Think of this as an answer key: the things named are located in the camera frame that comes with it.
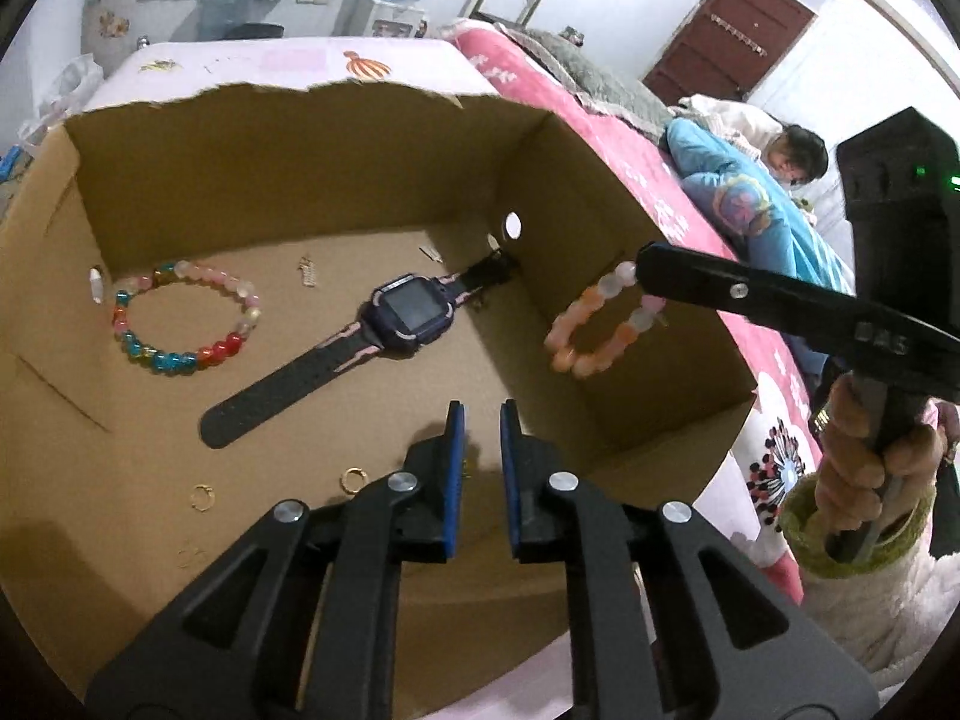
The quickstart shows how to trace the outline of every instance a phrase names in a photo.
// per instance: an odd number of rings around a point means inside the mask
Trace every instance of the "watch screen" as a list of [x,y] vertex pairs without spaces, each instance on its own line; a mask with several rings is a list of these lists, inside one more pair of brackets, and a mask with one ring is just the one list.
[[446,303],[438,302],[424,279],[420,278],[411,279],[395,290],[383,293],[383,302],[394,310],[412,335],[416,335],[418,329],[431,319],[446,314]]

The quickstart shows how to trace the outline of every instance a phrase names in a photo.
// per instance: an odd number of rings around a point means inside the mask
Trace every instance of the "door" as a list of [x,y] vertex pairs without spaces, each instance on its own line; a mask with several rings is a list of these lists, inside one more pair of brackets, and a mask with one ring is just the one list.
[[744,100],[813,17],[796,0],[705,0],[644,83],[667,105]]

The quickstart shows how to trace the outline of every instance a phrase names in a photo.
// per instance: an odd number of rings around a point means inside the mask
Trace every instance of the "beaded bracelet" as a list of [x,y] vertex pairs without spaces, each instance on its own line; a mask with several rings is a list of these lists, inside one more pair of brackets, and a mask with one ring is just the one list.
[[632,262],[622,262],[612,274],[605,275],[592,287],[587,287],[579,298],[570,303],[568,309],[553,322],[553,327],[544,339],[544,347],[553,355],[553,370],[559,373],[572,371],[578,379],[586,379],[594,373],[607,370],[627,350],[627,346],[654,325],[654,321],[664,320],[659,313],[664,309],[666,300],[654,295],[643,295],[640,308],[630,317],[618,324],[613,337],[592,354],[579,354],[570,343],[570,336],[580,325],[587,324],[608,300],[616,298],[625,287],[637,283],[637,266]]
[[[240,317],[232,333],[213,346],[201,346],[196,352],[164,352],[148,346],[131,331],[127,322],[127,306],[131,298],[155,287],[175,281],[197,282],[226,290],[243,303],[246,311]],[[131,360],[142,362],[162,373],[192,373],[197,368],[216,365],[232,357],[250,337],[260,319],[260,298],[253,291],[253,284],[213,268],[194,265],[186,260],[167,263],[155,269],[152,275],[131,276],[117,283],[116,305],[113,308],[113,333],[120,341],[123,351]]]

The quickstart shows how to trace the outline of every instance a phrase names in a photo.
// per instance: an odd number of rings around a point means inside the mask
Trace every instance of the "plastic bag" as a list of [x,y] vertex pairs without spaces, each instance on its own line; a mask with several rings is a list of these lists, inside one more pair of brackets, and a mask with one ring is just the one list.
[[103,82],[104,70],[93,61],[92,53],[72,60],[47,89],[34,117],[17,131],[17,138],[25,151],[30,156],[37,156],[50,127],[80,113]]

